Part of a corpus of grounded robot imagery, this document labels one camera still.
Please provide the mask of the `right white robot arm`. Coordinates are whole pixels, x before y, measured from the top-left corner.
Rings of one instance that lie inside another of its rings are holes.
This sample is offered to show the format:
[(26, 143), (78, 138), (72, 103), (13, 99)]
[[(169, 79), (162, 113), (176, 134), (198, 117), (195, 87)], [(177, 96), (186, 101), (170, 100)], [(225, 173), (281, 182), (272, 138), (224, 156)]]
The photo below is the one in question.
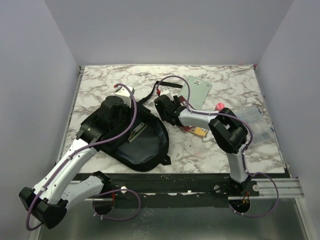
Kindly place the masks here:
[(248, 147), (248, 129), (241, 119), (226, 107), (214, 112), (189, 109), (165, 94), (157, 97), (154, 104), (162, 121), (173, 126), (210, 130), (217, 145), (227, 154), (230, 191), (236, 196), (247, 192), (248, 182), (251, 180), (244, 156), (244, 151)]

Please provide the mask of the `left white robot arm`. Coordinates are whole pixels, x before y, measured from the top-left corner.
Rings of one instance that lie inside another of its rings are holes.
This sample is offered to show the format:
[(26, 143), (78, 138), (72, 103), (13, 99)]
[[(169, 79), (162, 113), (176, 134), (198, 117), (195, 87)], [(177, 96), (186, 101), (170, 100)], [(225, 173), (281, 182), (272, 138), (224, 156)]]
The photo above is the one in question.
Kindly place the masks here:
[(86, 180), (71, 186), (81, 168), (102, 147), (115, 144), (129, 135), (137, 118), (138, 107), (133, 96), (112, 95), (81, 124), (68, 151), (54, 168), (34, 187), (24, 187), (18, 196), (27, 210), (48, 229), (56, 227), (69, 208), (91, 196), (107, 197), (109, 178), (94, 172)]

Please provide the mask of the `pale green notebook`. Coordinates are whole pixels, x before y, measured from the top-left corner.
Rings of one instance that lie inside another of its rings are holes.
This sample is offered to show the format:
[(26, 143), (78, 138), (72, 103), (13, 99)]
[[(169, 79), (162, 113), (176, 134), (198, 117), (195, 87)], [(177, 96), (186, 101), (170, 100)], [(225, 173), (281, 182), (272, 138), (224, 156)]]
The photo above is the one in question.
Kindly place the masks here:
[(189, 104), (193, 109), (200, 110), (208, 96), (212, 83), (194, 76), (188, 76), (186, 81), (190, 86)]

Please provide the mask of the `black student backpack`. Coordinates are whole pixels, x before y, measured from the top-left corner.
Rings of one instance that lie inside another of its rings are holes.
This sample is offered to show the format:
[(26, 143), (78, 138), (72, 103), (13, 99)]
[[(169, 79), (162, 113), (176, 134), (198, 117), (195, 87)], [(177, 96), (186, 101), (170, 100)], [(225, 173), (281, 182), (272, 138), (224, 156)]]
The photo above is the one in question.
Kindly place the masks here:
[[(151, 96), (149, 94), (137, 101), (137, 115), (129, 132), (111, 142), (95, 146), (95, 149), (138, 172), (150, 171), (159, 164), (170, 165), (168, 131), (163, 122), (143, 105)], [(146, 124), (147, 127), (134, 141), (129, 143), (128, 138), (131, 131), (140, 123)]]

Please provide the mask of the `yellow cover book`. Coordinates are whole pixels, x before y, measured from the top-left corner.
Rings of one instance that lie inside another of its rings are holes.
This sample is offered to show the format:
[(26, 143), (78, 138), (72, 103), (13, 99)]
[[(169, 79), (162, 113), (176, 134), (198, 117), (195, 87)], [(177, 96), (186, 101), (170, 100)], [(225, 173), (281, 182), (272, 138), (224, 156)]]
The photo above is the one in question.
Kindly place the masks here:
[(192, 127), (188, 132), (201, 139), (205, 138), (208, 134), (208, 130), (201, 127)]

